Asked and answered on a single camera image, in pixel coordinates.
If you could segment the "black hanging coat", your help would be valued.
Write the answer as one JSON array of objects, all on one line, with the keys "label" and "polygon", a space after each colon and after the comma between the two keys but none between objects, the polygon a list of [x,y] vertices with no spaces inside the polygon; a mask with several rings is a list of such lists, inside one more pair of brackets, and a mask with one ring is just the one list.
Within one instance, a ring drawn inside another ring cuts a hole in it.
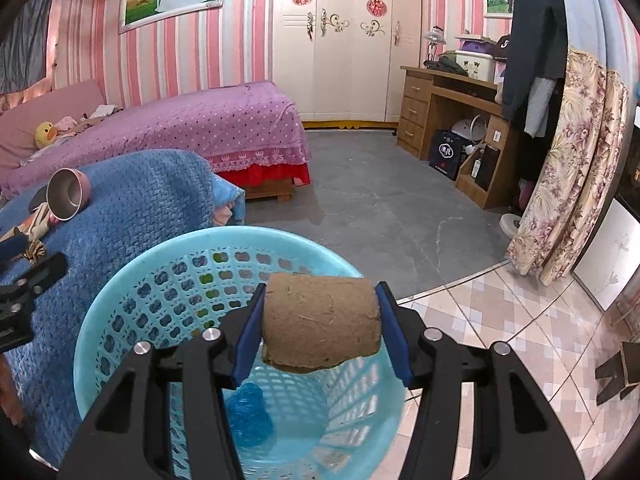
[{"label": "black hanging coat", "polygon": [[524,117],[523,130],[532,138],[546,135],[549,105],[565,77],[567,27],[564,0],[514,0],[502,116]]}]

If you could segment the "beige cloth rag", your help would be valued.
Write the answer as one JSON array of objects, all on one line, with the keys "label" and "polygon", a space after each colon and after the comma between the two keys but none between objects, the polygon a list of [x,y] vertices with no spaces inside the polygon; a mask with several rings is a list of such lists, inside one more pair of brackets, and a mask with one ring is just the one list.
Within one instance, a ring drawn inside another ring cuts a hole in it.
[{"label": "beige cloth rag", "polygon": [[40,263],[47,255],[42,239],[50,230],[51,219],[49,205],[42,203],[25,221],[6,231],[1,237],[1,265],[18,259],[25,259],[31,266]]}]

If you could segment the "white wardrobe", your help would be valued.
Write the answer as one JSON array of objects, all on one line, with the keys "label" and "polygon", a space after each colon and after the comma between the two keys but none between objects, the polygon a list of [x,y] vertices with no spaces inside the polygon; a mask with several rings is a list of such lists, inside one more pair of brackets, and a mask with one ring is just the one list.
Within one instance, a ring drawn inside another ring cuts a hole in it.
[{"label": "white wardrobe", "polygon": [[398,122],[421,0],[272,3],[272,80],[303,122]]}]

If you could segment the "blue plastic wrapper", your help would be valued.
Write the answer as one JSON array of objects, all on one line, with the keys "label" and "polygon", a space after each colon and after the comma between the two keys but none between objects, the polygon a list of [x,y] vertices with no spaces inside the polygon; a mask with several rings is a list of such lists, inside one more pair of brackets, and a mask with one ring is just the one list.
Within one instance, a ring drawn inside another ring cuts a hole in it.
[{"label": "blue plastic wrapper", "polygon": [[254,382],[244,382],[227,396],[224,407],[234,444],[239,448],[256,448],[273,435],[273,421],[264,393]]}]

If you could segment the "pink steel-lined mug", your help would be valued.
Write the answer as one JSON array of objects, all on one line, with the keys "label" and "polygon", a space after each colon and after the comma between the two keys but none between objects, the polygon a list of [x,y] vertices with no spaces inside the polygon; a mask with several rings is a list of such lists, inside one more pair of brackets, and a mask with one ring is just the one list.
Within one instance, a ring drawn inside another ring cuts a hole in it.
[{"label": "pink steel-lined mug", "polygon": [[46,199],[52,216],[58,221],[72,220],[88,205],[92,186],[80,170],[61,168],[47,185]]}]

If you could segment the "purple dotted bed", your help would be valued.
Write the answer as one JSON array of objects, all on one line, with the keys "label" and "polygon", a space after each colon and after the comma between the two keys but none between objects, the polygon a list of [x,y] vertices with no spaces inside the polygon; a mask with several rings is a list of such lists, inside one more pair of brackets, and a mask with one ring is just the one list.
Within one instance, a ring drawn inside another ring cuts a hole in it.
[{"label": "purple dotted bed", "polygon": [[310,151],[295,103],[261,81],[120,110],[32,162],[21,155],[15,169],[1,170],[1,192],[13,198],[58,168],[160,148],[193,152],[240,188],[310,183]]}]

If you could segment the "light blue plastic basket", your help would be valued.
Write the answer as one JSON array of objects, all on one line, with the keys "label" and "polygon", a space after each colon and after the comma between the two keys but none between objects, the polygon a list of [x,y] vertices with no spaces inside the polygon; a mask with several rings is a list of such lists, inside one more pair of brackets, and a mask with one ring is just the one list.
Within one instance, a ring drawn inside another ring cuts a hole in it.
[{"label": "light blue plastic basket", "polygon": [[[216,327],[277,272],[357,275],[328,248],[258,226],[196,231],[134,258],[106,283],[82,322],[74,356],[79,413],[88,413],[137,342],[171,347]],[[274,426],[264,444],[236,447],[250,479],[370,478],[404,411],[405,390],[385,351],[308,375],[256,360],[245,382],[262,388]]]}]

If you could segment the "brown cardboard roll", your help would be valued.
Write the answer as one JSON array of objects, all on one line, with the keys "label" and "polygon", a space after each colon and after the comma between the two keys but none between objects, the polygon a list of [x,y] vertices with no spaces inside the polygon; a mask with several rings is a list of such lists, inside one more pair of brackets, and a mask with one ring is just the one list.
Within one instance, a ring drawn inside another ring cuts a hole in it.
[{"label": "brown cardboard roll", "polygon": [[262,362],[309,374],[373,356],[381,341],[378,297],[366,278],[270,276],[262,312]]}]

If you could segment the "black shopping bag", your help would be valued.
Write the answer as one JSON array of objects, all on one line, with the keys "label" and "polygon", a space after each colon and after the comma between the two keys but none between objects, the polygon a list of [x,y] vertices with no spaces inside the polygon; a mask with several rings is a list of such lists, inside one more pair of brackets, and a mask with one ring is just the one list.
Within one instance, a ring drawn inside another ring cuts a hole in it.
[{"label": "black shopping bag", "polygon": [[473,148],[473,143],[449,130],[437,129],[432,135],[428,150],[428,164],[444,174],[450,180],[457,180],[462,162],[468,156],[467,148]]}]

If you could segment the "floral curtain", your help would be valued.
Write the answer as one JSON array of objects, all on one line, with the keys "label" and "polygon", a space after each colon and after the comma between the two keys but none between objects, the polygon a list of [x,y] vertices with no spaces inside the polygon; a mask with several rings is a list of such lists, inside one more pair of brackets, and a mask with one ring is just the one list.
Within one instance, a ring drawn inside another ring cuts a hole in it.
[{"label": "floral curtain", "polygon": [[506,256],[546,286],[576,262],[604,206],[628,122],[629,88],[594,55],[568,50],[558,126]]}]

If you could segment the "white storage box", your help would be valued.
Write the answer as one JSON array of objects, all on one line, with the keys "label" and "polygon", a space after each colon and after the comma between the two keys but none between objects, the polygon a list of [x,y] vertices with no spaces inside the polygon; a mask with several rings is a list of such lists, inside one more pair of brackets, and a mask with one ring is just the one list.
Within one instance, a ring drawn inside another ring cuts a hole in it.
[{"label": "white storage box", "polygon": [[490,82],[495,79],[496,60],[486,53],[455,50],[456,63],[460,65],[472,79]]}]

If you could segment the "grey window curtain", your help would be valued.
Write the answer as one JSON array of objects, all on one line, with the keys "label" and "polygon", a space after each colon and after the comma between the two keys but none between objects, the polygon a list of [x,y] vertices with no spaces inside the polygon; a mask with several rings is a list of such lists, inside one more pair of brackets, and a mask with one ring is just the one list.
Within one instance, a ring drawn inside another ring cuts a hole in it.
[{"label": "grey window curtain", "polygon": [[1,93],[26,90],[47,75],[53,0],[26,0],[1,39]]}]

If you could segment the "yellow duck plush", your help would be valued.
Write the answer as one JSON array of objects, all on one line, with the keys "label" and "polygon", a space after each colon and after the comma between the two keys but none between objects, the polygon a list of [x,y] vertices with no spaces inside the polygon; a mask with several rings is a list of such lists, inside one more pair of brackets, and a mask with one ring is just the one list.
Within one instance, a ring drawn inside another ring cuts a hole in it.
[{"label": "yellow duck plush", "polygon": [[35,144],[40,150],[51,145],[58,136],[58,129],[52,122],[42,122],[35,133]]}]

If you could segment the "pink headboard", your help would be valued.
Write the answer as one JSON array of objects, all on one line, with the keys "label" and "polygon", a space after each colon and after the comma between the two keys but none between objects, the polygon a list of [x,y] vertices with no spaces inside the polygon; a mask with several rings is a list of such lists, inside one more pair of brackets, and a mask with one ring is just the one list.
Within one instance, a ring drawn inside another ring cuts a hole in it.
[{"label": "pink headboard", "polygon": [[90,115],[105,98],[94,79],[53,90],[1,114],[1,171],[10,172],[37,151],[35,134],[43,122]]}]

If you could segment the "wooden desk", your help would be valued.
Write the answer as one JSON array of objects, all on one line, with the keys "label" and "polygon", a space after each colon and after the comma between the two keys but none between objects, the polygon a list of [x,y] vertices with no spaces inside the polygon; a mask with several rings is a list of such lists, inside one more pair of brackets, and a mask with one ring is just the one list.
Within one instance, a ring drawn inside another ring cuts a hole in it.
[{"label": "wooden desk", "polygon": [[462,162],[456,188],[480,208],[508,206],[516,188],[518,132],[501,116],[495,102],[497,87],[439,70],[406,66],[404,71],[397,145],[425,160],[435,133],[451,129],[459,120],[480,116],[486,120],[482,140],[486,148]]}]

